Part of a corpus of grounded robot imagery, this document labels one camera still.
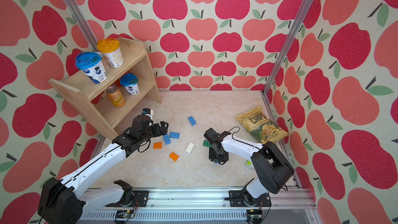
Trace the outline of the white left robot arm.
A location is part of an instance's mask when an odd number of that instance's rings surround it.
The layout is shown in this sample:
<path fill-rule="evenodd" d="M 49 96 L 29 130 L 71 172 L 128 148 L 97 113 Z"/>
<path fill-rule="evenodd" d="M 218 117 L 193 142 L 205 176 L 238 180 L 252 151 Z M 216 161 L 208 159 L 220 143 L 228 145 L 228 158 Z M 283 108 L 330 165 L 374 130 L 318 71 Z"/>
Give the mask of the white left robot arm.
<path fill-rule="evenodd" d="M 107 205 L 138 207 L 132 186 L 116 180 L 110 186 L 87 192 L 108 170 L 139 150 L 151 138 L 168 133 L 167 122 L 153 123 L 147 116 L 113 139 L 112 143 L 85 165 L 62 177 L 45 182 L 38 215 L 49 224 L 75 224 L 84 214 Z"/>

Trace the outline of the small blue lid cup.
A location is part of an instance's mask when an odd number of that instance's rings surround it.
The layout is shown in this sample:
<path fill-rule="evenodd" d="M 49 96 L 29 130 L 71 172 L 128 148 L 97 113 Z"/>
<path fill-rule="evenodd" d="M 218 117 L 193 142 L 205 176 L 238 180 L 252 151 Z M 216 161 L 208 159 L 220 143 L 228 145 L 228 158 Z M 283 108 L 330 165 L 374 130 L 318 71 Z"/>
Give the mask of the small blue lid cup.
<path fill-rule="evenodd" d="M 127 73 L 120 78 L 120 84 L 130 95 L 138 95 L 140 89 L 138 86 L 138 78 L 133 73 Z"/>

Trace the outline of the white lego brick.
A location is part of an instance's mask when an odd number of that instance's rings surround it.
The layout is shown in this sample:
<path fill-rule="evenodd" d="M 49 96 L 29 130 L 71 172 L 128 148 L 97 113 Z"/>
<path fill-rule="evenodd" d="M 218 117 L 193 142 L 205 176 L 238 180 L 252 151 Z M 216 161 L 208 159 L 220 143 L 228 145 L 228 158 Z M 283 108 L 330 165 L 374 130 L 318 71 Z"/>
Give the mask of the white lego brick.
<path fill-rule="evenodd" d="M 193 149 L 195 147 L 195 143 L 190 142 L 185 150 L 187 153 L 192 153 Z"/>

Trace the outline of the left aluminium frame post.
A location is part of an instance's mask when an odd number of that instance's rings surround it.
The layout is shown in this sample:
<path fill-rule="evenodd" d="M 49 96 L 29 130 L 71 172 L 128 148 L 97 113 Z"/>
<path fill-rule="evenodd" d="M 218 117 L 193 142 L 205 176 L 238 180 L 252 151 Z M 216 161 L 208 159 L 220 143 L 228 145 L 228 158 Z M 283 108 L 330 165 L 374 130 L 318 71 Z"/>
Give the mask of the left aluminium frame post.
<path fill-rule="evenodd" d="M 75 18 L 76 23 L 81 29 L 83 36 L 87 40 L 93 52 L 98 51 L 97 49 L 97 38 L 95 37 L 89 23 L 83 16 L 80 7 L 76 0 L 63 0 L 66 6 L 68 7 L 71 15 Z"/>

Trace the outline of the green lego brick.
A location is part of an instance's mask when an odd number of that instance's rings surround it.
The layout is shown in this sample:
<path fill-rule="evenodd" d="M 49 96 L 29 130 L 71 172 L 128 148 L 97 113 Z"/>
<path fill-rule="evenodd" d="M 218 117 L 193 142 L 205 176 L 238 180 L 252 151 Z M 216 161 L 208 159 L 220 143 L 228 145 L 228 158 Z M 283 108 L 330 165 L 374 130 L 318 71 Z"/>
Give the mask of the green lego brick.
<path fill-rule="evenodd" d="M 212 147 L 212 145 L 210 144 L 210 142 L 207 141 L 207 140 L 204 140 L 204 141 L 203 141 L 203 146 L 205 146 L 205 147 Z"/>

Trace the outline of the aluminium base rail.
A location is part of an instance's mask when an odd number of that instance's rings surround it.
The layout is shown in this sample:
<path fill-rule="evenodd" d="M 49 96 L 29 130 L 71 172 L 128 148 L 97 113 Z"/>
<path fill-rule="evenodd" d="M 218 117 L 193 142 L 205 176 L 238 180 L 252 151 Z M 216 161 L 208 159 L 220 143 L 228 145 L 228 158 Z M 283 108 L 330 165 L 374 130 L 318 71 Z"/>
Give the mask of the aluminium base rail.
<path fill-rule="evenodd" d="M 309 190 L 288 187 L 266 194 L 254 205 L 240 187 L 142 188 L 146 205 L 103 207 L 85 214 L 80 224 L 320 224 Z"/>

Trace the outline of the orange lid yogurt cup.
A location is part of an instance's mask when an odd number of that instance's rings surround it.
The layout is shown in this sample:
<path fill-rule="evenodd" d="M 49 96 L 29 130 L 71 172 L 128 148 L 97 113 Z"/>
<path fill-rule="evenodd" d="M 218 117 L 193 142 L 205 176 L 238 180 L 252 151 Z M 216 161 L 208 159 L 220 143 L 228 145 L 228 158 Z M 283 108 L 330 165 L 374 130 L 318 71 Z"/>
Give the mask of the orange lid yogurt cup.
<path fill-rule="evenodd" d="M 97 49 L 114 68 L 123 65 L 124 59 L 120 50 L 120 42 L 115 38 L 106 38 L 97 42 Z"/>

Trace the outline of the orange drink can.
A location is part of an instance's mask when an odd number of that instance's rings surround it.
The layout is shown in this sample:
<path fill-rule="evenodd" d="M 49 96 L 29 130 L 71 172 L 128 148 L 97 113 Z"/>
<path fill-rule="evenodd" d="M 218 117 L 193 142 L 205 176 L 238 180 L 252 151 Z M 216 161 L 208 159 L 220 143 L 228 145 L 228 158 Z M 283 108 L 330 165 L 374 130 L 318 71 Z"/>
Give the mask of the orange drink can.
<path fill-rule="evenodd" d="M 121 108 L 125 106 L 126 101 L 120 89 L 118 89 L 118 87 L 116 86 L 108 87 L 106 93 L 115 107 Z"/>

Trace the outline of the yellow chips bag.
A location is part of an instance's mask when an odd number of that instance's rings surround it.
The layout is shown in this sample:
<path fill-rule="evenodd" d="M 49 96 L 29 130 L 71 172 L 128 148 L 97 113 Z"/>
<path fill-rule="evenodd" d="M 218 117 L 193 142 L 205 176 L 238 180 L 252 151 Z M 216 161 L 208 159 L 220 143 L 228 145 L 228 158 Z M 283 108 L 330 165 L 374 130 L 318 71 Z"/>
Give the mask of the yellow chips bag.
<path fill-rule="evenodd" d="M 235 118 L 255 139 L 263 144 L 276 143 L 288 136 L 288 132 L 267 118 L 261 106 L 256 106 Z"/>

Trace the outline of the light blue lego brick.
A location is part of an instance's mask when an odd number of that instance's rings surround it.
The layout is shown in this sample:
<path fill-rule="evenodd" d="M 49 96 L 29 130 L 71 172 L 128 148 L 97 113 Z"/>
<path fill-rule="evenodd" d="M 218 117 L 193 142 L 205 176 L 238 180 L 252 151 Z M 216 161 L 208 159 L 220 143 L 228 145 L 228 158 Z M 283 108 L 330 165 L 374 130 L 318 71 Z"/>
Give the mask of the light blue lego brick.
<path fill-rule="evenodd" d="M 190 124 L 191 124 L 192 126 L 194 126 L 194 125 L 197 124 L 197 122 L 196 122 L 196 120 L 193 118 L 193 116 L 190 116 L 190 117 L 188 118 L 188 120 L 189 120 L 189 122 L 190 122 Z"/>
<path fill-rule="evenodd" d="M 167 134 L 163 136 L 163 139 L 164 139 L 166 145 L 171 143 L 171 140 Z"/>
<path fill-rule="evenodd" d="M 169 133 L 169 138 L 170 139 L 180 139 L 180 133 L 178 133 L 178 132 L 170 132 Z"/>

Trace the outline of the green white juice carton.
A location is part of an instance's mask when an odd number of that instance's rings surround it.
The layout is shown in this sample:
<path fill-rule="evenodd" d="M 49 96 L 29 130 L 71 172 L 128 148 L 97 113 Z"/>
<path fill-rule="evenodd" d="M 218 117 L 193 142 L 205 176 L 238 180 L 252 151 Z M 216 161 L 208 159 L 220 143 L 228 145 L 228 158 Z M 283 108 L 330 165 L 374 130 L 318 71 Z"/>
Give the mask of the green white juice carton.
<path fill-rule="evenodd" d="M 250 169 L 250 170 L 254 169 L 253 163 L 251 161 L 249 161 L 249 160 L 246 161 L 245 167 Z"/>

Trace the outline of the right aluminium frame post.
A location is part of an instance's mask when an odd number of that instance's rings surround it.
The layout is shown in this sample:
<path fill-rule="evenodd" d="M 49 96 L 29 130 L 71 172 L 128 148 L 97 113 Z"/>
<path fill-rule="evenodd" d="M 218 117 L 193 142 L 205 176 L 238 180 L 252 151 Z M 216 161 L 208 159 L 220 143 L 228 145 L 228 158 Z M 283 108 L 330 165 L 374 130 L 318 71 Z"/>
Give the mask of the right aluminium frame post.
<path fill-rule="evenodd" d="M 282 46 L 281 52 L 277 55 L 276 61 L 274 63 L 273 69 L 271 70 L 270 76 L 267 78 L 267 82 L 265 84 L 264 90 L 262 91 L 262 96 L 266 98 L 268 91 L 271 88 L 272 83 L 275 81 L 275 78 L 281 68 L 282 62 L 285 58 L 287 58 L 287 53 L 292 47 L 294 39 L 296 38 L 296 34 L 299 31 L 300 27 L 304 26 L 304 19 L 308 14 L 308 11 L 312 5 L 314 0 L 303 0 L 296 17 L 293 21 L 291 28 L 289 29 L 289 33 L 285 39 L 285 42 Z"/>

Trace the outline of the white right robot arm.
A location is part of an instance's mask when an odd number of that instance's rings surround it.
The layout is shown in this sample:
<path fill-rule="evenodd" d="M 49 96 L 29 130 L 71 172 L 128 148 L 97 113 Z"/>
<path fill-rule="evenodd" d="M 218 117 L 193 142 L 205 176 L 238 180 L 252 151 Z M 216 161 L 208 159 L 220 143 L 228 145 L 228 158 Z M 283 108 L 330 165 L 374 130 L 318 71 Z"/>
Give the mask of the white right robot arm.
<path fill-rule="evenodd" d="M 231 207 L 270 207 L 269 194 L 277 194 L 294 174 L 294 168 L 273 142 L 253 143 L 236 138 L 233 133 L 217 133 L 210 128 L 204 138 L 211 145 L 209 160 L 224 165 L 233 153 L 251 162 L 256 178 L 250 180 L 242 190 L 231 190 L 225 198 Z"/>

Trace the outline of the aluminium frame post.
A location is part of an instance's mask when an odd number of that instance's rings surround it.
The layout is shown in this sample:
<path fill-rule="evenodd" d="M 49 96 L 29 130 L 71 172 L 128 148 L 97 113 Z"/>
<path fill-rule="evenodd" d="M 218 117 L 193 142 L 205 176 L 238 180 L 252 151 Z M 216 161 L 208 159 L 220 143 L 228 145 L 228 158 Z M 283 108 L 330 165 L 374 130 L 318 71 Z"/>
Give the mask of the aluminium frame post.
<path fill-rule="evenodd" d="M 71 15 L 75 18 L 76 23 L 81 29 L 83 36 L 87 40 L 93 52 L 98 51 L 97 49 L 97 38 L 95 37 L 89 23 L 83 16 L 80 7 L 76 0 L 63 0 L 66 6 L 68 7 Z"/>
<path fill-rule="evenodd" d="M 289 33 L 285 39 L 285 42 L 282 46 L 281 52 L 277 55 L 276 61 L 274 63 L 273 69 L 271 70 L 270 76 L 267 78 L 267 82 L 265 84 L 264 90 L 262 91 L 262 96 L 266 98 L 268 91 L 271 88 L 272 83 L 275 81 L 275 78 L 281 68 L 282 62 L 285 58 L 287 58 L 287 53 L 292 47 L 294 39 L 296 38 L 296 34 L 299 31 L 300 27 L 304 26 L 304 19 L 308 14 L 308 11 L 312 5 L 314 0 L 303 0 L 296 17 L 293 21 L 291 28 L 289 29 Z"/>

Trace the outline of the blue lid yogurt cup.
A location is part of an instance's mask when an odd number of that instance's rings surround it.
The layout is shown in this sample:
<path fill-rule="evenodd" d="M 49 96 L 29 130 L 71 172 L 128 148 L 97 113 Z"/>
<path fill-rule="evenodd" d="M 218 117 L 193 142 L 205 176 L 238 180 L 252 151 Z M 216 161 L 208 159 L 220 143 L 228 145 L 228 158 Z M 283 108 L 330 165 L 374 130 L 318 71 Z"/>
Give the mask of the blue lid yogurt cup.
<path fill-rule="evenodd" d="M 102 56 L 94 52 L 82 52 L 75 60 L 78 69 L 84 72 L 95 84 L 99 84 L 108 79 Z"/>

